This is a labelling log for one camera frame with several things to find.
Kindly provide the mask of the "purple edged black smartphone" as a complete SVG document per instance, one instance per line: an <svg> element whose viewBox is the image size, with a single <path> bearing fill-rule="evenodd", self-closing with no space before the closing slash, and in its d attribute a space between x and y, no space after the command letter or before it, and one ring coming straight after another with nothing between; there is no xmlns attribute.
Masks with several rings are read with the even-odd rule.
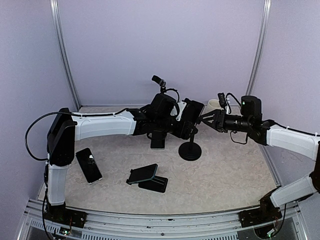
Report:
<svg viewBox="0 0 320 240"><path fill-rule="evenodd" d="M205 105L201 102L191 100L186 110L186 119L195 124L201 115Z"/></svg>

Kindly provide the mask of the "silver edged black smartphone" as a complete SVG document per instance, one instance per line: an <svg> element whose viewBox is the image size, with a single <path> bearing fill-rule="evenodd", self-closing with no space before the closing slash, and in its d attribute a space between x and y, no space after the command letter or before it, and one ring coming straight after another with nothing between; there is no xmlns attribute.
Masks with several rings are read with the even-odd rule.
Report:
<svg viewBox="0 0 320 240"><path fill-rule="evenodd" d="M167 133L154 131L151 135L150 148L154 150L163 150L165 148L165 140Z"/></svg>

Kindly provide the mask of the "black round-base phone stand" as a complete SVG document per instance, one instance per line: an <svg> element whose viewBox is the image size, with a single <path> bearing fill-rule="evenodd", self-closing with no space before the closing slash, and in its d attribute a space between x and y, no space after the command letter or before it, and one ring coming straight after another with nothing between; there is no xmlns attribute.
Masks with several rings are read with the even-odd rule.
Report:
<svg viewBox="0 0 320 240"><path fill-rule="evenodd" d="M159 87L160 87L159 93L160 94L165 94L166 93L167 88L166 88L166 81L164 79L160 78L157 75L153 75L151 80L159 85Z"/></svg>

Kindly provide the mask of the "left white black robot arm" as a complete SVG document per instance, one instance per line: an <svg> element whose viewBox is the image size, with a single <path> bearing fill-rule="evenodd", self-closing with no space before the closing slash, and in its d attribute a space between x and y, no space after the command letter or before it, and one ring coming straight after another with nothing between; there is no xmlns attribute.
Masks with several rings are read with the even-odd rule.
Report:
<svg viewBox="0 0 320 240"><path fill-rule="evenodd" d="M62 108L47 133L46 179L49 212L63 223L70 218L64 207L65 186L69 165L75 157L75 142L102 136L140 136L150 139L151 149L164 149L167 134L188 140L197 131L196 125L204 104L175 98L160 92L150 104L140 108L124 108L110 113L79 113Z"/></svg>

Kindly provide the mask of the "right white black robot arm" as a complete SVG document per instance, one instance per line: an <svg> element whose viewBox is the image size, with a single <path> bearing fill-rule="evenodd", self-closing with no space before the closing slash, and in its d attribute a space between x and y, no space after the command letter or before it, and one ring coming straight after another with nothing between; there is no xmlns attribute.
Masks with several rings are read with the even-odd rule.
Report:
<svg viewBox="0 0 320 240"><path fill-rule="evenodd" d="M219 100L222 109L215 109L199 117L204 123L220 132L242 132L246 137L263 146L278 147L303 155L315 161L314 170L295 182L277 188L267 195L271 202L256 210L256 218L266 222L279 208L320 191L320 135L285 127L274 120L262 119L262 102L252 95L244 95L239 101L240 115L228 114L227 102Z"/></svg>

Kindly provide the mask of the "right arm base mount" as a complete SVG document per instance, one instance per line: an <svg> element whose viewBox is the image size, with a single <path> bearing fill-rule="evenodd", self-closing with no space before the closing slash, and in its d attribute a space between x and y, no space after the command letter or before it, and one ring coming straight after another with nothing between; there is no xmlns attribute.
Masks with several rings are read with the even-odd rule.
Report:
<svg viewBox="0 0 320 240"><path fill-rule="evenodd" d="M283 217L280 208L273 205L269 196L260 199L258 208L243 210L238 215L242 228L272 222Z"/></svg>

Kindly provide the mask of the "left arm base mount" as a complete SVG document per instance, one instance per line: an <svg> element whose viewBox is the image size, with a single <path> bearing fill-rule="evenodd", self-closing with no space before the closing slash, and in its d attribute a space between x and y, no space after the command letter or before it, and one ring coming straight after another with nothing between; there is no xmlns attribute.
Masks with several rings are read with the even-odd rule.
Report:
<svg viewBox="0 0 320 240"><path fill-rule="evenodd" d="M66 208L66 205L48 205L44 211L44 219L69 227L83 229L87 219L84 211Z"/></svg>

